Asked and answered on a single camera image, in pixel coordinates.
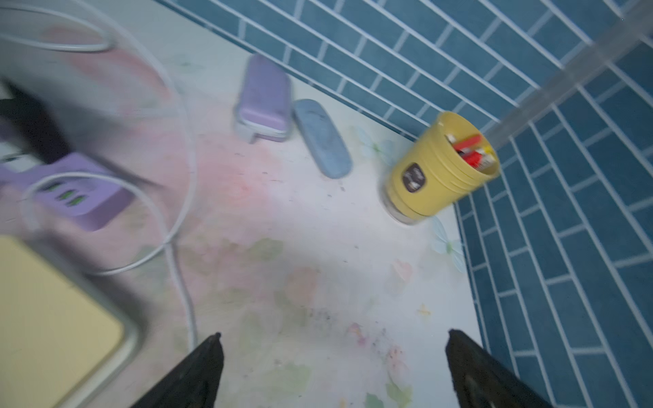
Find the yellow electronic kitchen scale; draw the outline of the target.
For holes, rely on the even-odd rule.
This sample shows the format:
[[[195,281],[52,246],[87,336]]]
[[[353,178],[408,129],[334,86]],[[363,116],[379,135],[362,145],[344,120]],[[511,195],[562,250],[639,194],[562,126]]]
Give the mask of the yellow electronic kitchen scale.
[[[2,236],[3,407],[85,407],[140,343],[138,325],[64,258]]]

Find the black USB wall charger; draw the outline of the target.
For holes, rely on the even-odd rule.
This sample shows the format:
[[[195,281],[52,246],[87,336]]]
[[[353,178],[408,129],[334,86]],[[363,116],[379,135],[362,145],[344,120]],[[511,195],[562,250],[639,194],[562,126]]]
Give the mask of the black USB wall charger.
[[[1,120],[15,132],[11,137],[20,148],[52,164],[73,153],[44,103],[4,78],[1,85],[8,98],[1,99]]]

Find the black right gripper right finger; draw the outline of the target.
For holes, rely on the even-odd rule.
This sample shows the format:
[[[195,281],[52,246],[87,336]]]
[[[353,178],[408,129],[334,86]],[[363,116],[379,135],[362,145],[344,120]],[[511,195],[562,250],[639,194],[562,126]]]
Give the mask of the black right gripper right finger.
[[[552,407],[464,332],[449,331],[446,354],[459,406]]]

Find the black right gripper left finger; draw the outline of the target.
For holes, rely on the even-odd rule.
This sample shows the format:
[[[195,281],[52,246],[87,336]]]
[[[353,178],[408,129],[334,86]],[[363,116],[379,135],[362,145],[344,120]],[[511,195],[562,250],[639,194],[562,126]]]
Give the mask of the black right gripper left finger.
[[[205,339],[132,408],[214,407],[224,370],[220,340],[220,333]]]

